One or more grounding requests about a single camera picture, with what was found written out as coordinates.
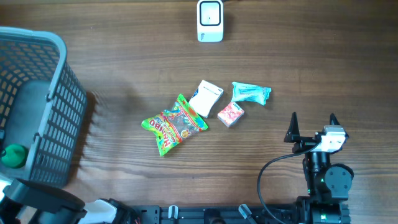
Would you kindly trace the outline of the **white carton box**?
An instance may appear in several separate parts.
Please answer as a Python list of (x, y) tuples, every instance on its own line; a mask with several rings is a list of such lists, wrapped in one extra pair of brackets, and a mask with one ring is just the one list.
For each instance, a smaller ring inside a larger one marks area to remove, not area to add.
[(190, 106), (200, 116), (207, 118), (210, 110), (214, 104), (220, 99), (223, 94), (223, 89), (206, 81), (202, 80), (197, 90), (189, 100)]

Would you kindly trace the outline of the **Haribo gummy candy bag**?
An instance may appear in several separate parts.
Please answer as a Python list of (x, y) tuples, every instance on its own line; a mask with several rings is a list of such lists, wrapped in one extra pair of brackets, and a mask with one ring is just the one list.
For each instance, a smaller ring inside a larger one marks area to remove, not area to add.
[(178, 95), (170, 110), (145, 119), (141, 126), (155, 135), (160, 156), (190, 136), (208, 129), (203, 118), (182, 94)]

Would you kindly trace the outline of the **green lid jar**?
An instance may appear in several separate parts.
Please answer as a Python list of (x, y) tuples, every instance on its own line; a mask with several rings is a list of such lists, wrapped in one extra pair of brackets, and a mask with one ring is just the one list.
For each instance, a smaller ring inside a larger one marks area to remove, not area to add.
[(18, 169), (26, 164), (29, 151), (20, 144), (11, 144), (5, 147), (1, 153), (1, 163), (12, 169)]

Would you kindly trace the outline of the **red tissue pack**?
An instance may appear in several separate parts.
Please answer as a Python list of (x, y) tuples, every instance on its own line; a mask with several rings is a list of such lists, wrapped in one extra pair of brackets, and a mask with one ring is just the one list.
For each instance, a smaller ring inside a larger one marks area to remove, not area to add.
[(244, 110), (236, 102), (230, 102), (218, 113), (218, 119), (227, 127), (230, 127), (235, 124), (243, 114)]

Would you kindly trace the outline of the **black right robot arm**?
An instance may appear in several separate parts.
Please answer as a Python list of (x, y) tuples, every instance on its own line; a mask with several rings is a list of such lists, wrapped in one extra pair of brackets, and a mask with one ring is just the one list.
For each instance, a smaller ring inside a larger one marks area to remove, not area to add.
[(308, 195), (295, 202), (293, 223), (349, 224), (349, 190), (354, 178), (353, 170), (344, 164), (332, 164), (330, 156), (343, 149), (348, 133), (334, 114), (329, 125), (313, 137), (300, 135), (297, 114), (292, 113), (284, 142), (292, 143), (293, 155), (304, 155), (303, 173)]

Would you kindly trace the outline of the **teal wet wipes pack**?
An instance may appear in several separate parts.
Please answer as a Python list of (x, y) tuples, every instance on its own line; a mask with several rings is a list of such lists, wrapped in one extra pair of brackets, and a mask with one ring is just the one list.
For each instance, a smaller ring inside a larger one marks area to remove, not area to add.
[(264, 106), (272, 92), (272, 88), (247, 83), (232, 82), (232, 85), (232, 102), (250, 101)]

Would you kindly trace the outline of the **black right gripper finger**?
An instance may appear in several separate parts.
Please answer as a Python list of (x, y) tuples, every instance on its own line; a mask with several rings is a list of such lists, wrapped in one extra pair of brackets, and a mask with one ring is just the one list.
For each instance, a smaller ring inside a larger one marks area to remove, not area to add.
[[(337, 120), (334, 113), (331, 113), (331, 115), (330, 115), (330, 125), (339, 125), (340, 126), (340, 122)], [(349, 139), (349, 134), (347, 132), (345, 132), (345, 138)]]
[(300, 131), (296, 112), (292, 113), (289, 128), (286, 132), (284, 142), (295, 143), (300, 141)]

